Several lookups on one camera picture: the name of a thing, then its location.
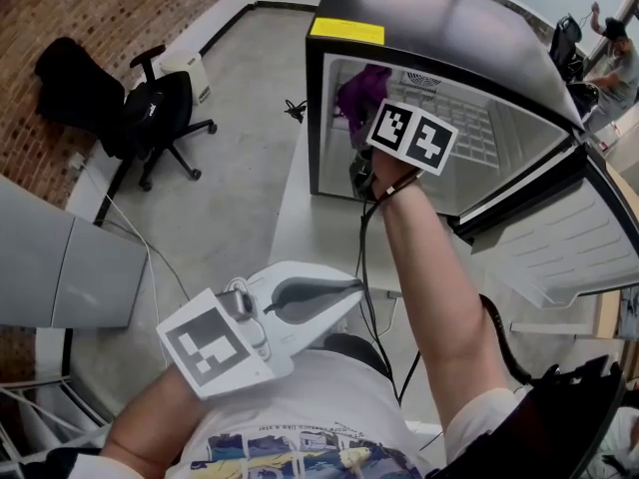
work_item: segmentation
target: black fridge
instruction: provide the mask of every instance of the black fridge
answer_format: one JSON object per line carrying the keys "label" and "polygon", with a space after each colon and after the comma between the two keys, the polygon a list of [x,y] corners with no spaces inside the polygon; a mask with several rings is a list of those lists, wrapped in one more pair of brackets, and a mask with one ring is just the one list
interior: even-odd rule
{"label": "black fridge", "polygon": [[335,98],[370,64],[390,68],[390,99],[459,130],[421,183],[486,269],[541,308],[639,283],[639,199],[585,141],[547,48],[490,0],[320,1],[307,35],[313,195],[354,198]]}

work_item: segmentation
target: printed graphic on t-shirt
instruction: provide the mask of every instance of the printed graphic on t-shirt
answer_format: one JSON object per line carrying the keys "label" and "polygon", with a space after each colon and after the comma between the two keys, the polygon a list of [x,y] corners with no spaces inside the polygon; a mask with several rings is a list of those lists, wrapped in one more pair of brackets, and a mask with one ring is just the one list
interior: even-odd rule
{"label": "printed graphic on t-shirt", "polygon": [[256,435],[209,438],[209,461],[194,461],[197,479],[417,479],[416,467],[399,451],[360,438],[336,423],[322,428],[274,425]]}

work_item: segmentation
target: concrete floor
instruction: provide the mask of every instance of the concrete floor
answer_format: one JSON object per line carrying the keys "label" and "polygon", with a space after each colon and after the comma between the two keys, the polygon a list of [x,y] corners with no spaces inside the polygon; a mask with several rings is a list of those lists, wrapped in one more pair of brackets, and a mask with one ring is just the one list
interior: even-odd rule
{"label": "concrete floor", "polygon": [[[267,265],[300,127],[284,113],[285,99],[297,104],[306,97],[305,35],[311,18],[287,10],[247,13],[204,58],[212,94],[194,120],[211,117],[218,132],[194,134],[178,144],[202,177],[189,181],[166,154],[149,193],[137,186],[142,166],[136,164],[115,197],[179,273],[190,296],[207,287],[220,290],[234,276]],[[114,209],[108,218],[123,222]],[[154,253],[152,258],[162,320],[185,298],[162,261]],[[164,368],[156,325],[146,270],[129,328],[74,332],[73,373],[113,413]]]}

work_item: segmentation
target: cable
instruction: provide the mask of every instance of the cable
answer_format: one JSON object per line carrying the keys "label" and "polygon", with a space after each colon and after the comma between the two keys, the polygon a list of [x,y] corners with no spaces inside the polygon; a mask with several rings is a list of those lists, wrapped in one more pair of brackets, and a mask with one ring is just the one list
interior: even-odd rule
{"label": "cable", "polygon": [[[89,173],[89,169],[85,168],[84,172],[87,173],[87,176],[89,176],[89,179],[91,180],[91,183],[93,184],[93,188],[96,189],[96,192],[98,192],[98,194],[101,194],[100,190],[98,189],[98,185],[96,184],[95,180],[93,179],[93,176],[91,176],[91,174]],[[151,251],[149,250],[149,245],[147,244],[146,240],[144,238],[142,238],[142,235],[140,233],[138,233],[138,230],[135,228],[135,226],[133,224],[131,224],[131,221],[129,219],[127,219],[127,216],[122,212],[122,210],[120,210],[120,208],[118,208],[118,205],[116,203],[113,202],[113,199],[111,199],[109,197],[109,194],[104,194],[104,196],[107,198],[107,200],[111,203],[111,205],[116,209],[116,211],[120,214],[120,216],[124,219],[124,221],[129,225],[129,227],[133,230],[133,232],[138,235],[138,238],[142,241],[142,243],[144,244],[145,248],[147,249],[147,264],[149,265],[149,271],[151,272],[151,282],[153,284],[153,301],[156,305],[156,319],[158,321],[158,325],[160,324],[160,308],[158,307],[158,288],[156,286],[156,276],[153,273],[153,265],[151,264]],[[169,360],[167,359],[167,355],[164,352],[164,346],[162,345],[162,341],[160,341],[160,351],[162,351],[162,356],[164,358],[164,363],[166,365],[166,367],[169,367]]]}
{"label": "cable", "polygon": [[586,21],[588,20],[588,18],[590,18],[591,14],[592,14],[592,11],[590,11],[587,16],[584,16],[583,18],[579,20],[579,23],[578,23],[579,28],[583,28],[586,25]]}
{"label": "cable", "polygon": [[415,372],[417,365],[419,364],[419,359],[421,358],[421,353],[417,352],[414,361],[412,362],[412,366],[408,370],[408,374],[406,375],[406,379],[403,380],[403,386],[401,387],[401,391],[399,392],[399,405],[401,405],[401,400],[403,399],[403,394],[405,394],[406,389],[408,388],[408,383],[410,382],[410,378],[412,378],[412,373]]}
{"label": "cable", "polygon": [[298,120],[300,124],[304,120],[304,112],[307,110],[307,100],[303,100],[299,105],[294,105],[290,100],[285,100],[288,110],[284,110],[285,114],[289,114],[294,119]]}
{"label": "cable", "polygon": [[[367,203],[368,203],[368,201],[366,200],[366,198],[364,198],[364,200],[363,200],[363,210],[361,212],[361,217],[362,218],[366,214],[366,204]],[[359,265],[360,264],[361,264],[361,248],[359,249],[359,253],[357,254],[357,266],[355,267],[355,276],[359,276]],[[368,330],[368,335],[370,335],[370,338],[374,342],[375,341],[375,336],[372,334],[372,330],[370,329],[370,326],[368,326],[368,321],[366,319],[366,316],[363,313],[363,307],[361,306],[361,302],[359,303],[359,313],[361,314],[361,318],[363,319],[363,324],[366,325],[366,330]]]}
{"label": "cable", "polygon": [[368,315],[370,317],[370,326],[372,328],[372,337],[373,341],[377,344],[379,348],[379,352],[381,353],[381,357],[383,359],[384,365],[388,371],[388,376],[390,382],[392,384],[392,391],[395,395],[395,399],[399,403],[399,395],[397,394],[397,387],[394,382],[394,378],[392,375],[392,366],[390,365],[390,360],[388,359],[388,355],[379,340],[379,333],[377,331],[377,321],[375,317],[375,310],[372,304],[372,299],[370,298],[370,288],[368,286],[368,272],[366,270],[366,231],[368,229],[368,223],[372,218],[377,208],[381,206],[385,201],[387,201],[392,196],[396,195],[398,192],[403,190],[405,187],[410,185],[413,181],[415,181],[421,175],[420,169],[412,169],[410,172],[402,176],[395,184],[393,184],[386,192],[384,192],[379,199],[372,205],[372,208],[367,212],[364,212],[361,216],[361,226],[359,228],[359,256],[361,259],[361,276],[363,282],[363,292],[364,298],[366,300],[366,304],[368,306]]}
{"label": "cable", "polygon": [[439,438],[441,435],[443,434],[443,431],[439,431],[439,433],[437,433],[437,435],[428,441],[427,444],[422,445],[421,447],[419,447],[419,452],[421,452],[422,450],[424,450],[426,447],[428,447],[428,445],[430,445],[432,442],[434,442],[437,438]]}
{"label": "cable", "polygon": [[392,328],[392,324],[395,321],[395,314],[397,313],[397,304],[399,303],[399,298],[395,299],[395,303],[392,305],[392,314],[390,315],[390,323],[388,324],[388,328],[386,330],[384,330],[380,335],[379,338],[384,337],[387,333],[390,332],[390,329]]}
{"label": "cable", "polygon": [[503,357],[503,361],[506,364],[508,372],[522,385],[529,384],[535,386],[538,380],[533,379],[531,374],[526,371],[521,365],[519,365],[519,362],[517,362],[517,359],[512,354],[512,350],[510,349],[508,341],[506,340],[506,332],[503,329],[503,322],[501,321],[501,316],[499,315],[497,307],[488,296],[480,294],[479,297],[481,298],[481,304],[485,308],[486,312],[488,312],[488,315],[492,320],[492,324],[495,327],[495,332],[497,333],[497,342],[499,343],[499,350],[501,351],[501,356]]}
{"label": "cable", "polygon": [[[118,228],[120,231],[123,231],[124,233],[127,233],[128,235],[135,236],[136,238],[138,237],[138,235],[136,235],[133,231],[129,231],[124,226],[121,226],[120,224],[118,224],[116,222],[113,222],[113,221],[110,221],[110,220],[98,219],[98,220],[94,221],[94,224],[108,224],[109,226],[113,226],[115,228]],[[182,290],[182,294],[184,295],[184,297],[188,301],[191,301],[191,297],[187,294],[187,290],[184,289],[184,285],[182,284],[182,281],[180,280],[180,276],[173,269],[173,267],[171,266],[171,264],[169,263],[167,258],[164,257],[164,255],[157,248],[155,248],[152,244],[150,244],[149,242],[147,242],[147,245],[149,246],[149,248],[152,251],[154,251],[157,255],[159,255],[160,258],[164,261],[164,264],[167,266],[168,269],[171,270],[171,273],[173,274],[173,276],[176,278],[176,281],[180,285],[180,289]]]}

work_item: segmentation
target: black office chair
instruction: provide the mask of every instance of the black office chair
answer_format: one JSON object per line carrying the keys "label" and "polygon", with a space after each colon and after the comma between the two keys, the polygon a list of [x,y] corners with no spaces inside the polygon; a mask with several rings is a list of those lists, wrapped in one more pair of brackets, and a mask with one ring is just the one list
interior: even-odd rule
{"label": "black office chair", "polygon": [[98,66],[73,39],[56,39],[42,53],[35,73],[42,80],[36,112],[43,117],[97,135],[105,152],[122,160],[144,160],[140,186],[147,192],[149,175],[165,150],[180,162],[190,178],[202,175],[189,167],[174,141],[201,128],[218,129],[212,120],[190,125],[193,105],[191,80],[181,71],[156,79],[151,60],[162,54],[157,46],[138,55],[130,67],[142,65],[147,82],[125,100],[122,84]]}
{"label": "black office chair", "polygon": [[570,15],[559,20],[552,35],[550,59],[566,83],[583,79],[583,59],[576,46],[581,37],[581,28]]}

